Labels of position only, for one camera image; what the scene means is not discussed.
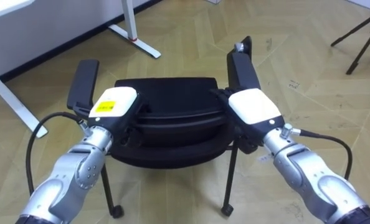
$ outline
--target wooden floor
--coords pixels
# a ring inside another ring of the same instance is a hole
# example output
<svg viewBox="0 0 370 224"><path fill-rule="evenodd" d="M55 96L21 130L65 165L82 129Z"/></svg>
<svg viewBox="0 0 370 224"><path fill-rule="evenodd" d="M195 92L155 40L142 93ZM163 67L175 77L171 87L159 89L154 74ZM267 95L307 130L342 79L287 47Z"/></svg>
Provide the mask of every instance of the wooden floor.
<svg viewBox="0 0 370 224"><path fill-rule="evenodd" d="M225 55L251 35L253 63L263 91L298 128L330 134L353 147L351 183L370 204L370 48L351 76L345 71L369 37L370 25L335 48L330 43L370 16L343 0L164 0L136 16L141 39L162 53L158 60L110 31L76 46L7 85L38 118L67 111L70 82L80 59L101 61L95 98L116 79L214 77L227 85ZM36 141L34 178L44 180L55 160L82 133L64 119L47 123ZM30 132L0 98L0 223L14 223L29 196L24 156ZM299 139L343 174L339 145ZM220 215L229 155L179 170L146 170L110 158L115 202L125 216L112 219L99 182L73 223L319 223L271 162L240 154L230 218Z"/></svg>

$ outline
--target black chair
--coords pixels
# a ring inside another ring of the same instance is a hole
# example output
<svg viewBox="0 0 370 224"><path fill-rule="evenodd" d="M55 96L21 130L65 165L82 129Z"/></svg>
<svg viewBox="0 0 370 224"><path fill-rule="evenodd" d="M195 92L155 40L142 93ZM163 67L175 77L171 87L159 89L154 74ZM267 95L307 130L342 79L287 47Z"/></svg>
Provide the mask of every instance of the black chair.
<svg viewBox="0 0 370 224"><path fill-rule="evenodd" d="M251 64L251 38L242 41L243 50L227 55L230 88L260 88ZM83 119L93 106L92 96L99 62L82 60L70 88L67 108ZM238 149L256 150L242 137L225 115L224 107L211 90L218 89L214 78L142 78L117 80L115 86L131 86L146 98L146 104L126 134L110 149L112 158L126 164L152 169L177 169L210 161L231 150L227 187L221 212L229 216L232 179ZM114 206L107 169L102 169L110 215L123 215Z"/></svg>

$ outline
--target black armrest pad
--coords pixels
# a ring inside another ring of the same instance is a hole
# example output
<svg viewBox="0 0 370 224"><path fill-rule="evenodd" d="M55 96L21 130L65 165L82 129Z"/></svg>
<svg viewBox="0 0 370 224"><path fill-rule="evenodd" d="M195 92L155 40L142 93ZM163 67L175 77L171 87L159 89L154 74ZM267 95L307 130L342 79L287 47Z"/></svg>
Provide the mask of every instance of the black armrest pad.
<svg viewBox="0 0 370 224"><path fill-rule="evenodd" d="M67 97L68 109L72 110L76 105L84 108L91 108L93 106L92 96L98 69L98 60L80 61Z"/></svg>
<svg viewBox="0 0 370 224"><path fill-rule="evenodd" d="M229 53L227 55L227 69L230 88L261 89L259 78L247 54Z"/></svg>

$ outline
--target white desk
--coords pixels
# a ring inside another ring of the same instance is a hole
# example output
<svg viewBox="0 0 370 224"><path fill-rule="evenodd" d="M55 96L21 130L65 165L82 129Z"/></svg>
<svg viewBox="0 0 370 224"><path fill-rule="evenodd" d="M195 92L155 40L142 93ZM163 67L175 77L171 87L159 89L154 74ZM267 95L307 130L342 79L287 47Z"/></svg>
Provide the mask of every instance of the white desk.
<svg viewBox="0 0 370 224"><path fill-rule="evenodd" d="M28 6L34 0L0 0L0 16L3 16L22 7ZM9 88L0 81L0 96L5 102L15 111L22 121L33 131L39 124L37 118L17 99L17 97L9 90ZM37 137L41 138L48 131L45 127L41 127L37 133Z"/></svg>
<svg viewBox="0 0 370 224"><path fill-rule="evenodd" d="M124 30L116 24L109 26L109 28L113 32L116 32L117 34L130 41L132 44L135 44L137 47L144 50L146 53L152 55L154 58L160 57L160 52L158 52L142 40L138 39L138 34L136 33L133 0L121 0L121 3L123 5L125 25L128 30Z"/></svg>

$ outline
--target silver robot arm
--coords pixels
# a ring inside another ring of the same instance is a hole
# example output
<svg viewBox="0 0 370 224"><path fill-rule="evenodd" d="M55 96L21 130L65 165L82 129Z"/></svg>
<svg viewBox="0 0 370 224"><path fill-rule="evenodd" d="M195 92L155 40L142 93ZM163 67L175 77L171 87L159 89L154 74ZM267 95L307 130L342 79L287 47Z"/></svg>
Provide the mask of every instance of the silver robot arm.
<svg viewBox="0 0 370 224"><path fill-rule="evenodd" d="M291 134L300 134L300 130L285 124L261 90L234 93L228 104L236 125L271 152L274 166L312 215L327 224L370 224L368 204L320 156L292 139Z"/></svg>
<svg viewBox="0 0 370 224"><path fill-rule="evenodd" d="M140 96L133 88L107 89L92 108L88 126L82 125L84 137L57 160L51 175L31 195L16 223L70 223L97 182L106 153L140 107Z"/></svg>

